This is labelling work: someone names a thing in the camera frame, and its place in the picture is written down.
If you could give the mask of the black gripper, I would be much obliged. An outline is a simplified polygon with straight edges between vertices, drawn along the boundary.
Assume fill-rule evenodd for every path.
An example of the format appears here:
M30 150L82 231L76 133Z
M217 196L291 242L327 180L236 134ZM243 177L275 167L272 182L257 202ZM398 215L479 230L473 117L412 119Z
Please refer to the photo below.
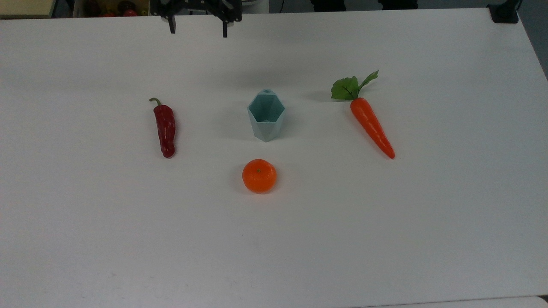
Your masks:
M168 20L170 33L176 33L175 16L182 10L201 10L211 13L223 22L223 38L228 37L229 23L240 22L242 3L240 0L151 0L149 13Z

